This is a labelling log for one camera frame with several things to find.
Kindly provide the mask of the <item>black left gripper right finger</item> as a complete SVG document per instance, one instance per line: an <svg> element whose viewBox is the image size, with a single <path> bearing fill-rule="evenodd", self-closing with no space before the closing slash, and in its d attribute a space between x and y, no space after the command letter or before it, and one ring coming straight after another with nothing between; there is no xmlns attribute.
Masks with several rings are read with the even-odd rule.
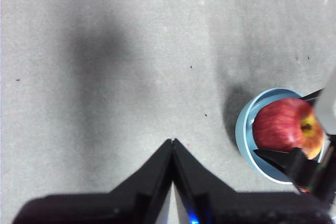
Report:
<svg viewBox="0 0 336 224"><path fill-rule="evenodd" d="M237 192L207 170L177 139L174 183L190 221L198 223L332 223L316 198L292 192Z"/></svg>

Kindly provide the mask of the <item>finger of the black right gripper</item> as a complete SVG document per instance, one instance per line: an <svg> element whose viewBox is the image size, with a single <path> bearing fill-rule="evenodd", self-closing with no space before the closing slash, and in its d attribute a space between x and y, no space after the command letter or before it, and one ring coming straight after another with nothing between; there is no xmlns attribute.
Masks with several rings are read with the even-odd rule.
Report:
<svg viewBox="0 0 336 224"><path fill-rule="evenodd" d="M298 173L302 167L302 149L298 147L289 152L257 149L254 153L284 174Z"/></svg>
<svg viewBox="0 0 336 224"><path fill-rule="evenodd" d="M308 94L308 95L305 95L305 96L301 97L300 99L305 100L305 101L314 100L321 95L322 91L323 91L323 89L317 90L317 91L315 91L311 94Z"/></svg>

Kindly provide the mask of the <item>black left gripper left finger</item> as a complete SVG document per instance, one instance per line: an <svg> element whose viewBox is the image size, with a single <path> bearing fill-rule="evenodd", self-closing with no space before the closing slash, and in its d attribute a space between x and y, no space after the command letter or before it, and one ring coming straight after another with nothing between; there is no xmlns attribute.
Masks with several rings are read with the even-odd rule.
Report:
<svg viewBox="0 0 336 224"><path fill-rule="evenodd" d="M108 193L49 195L25 203L14 223L155 223L171 186L173 142L166 140Z"/></svg>

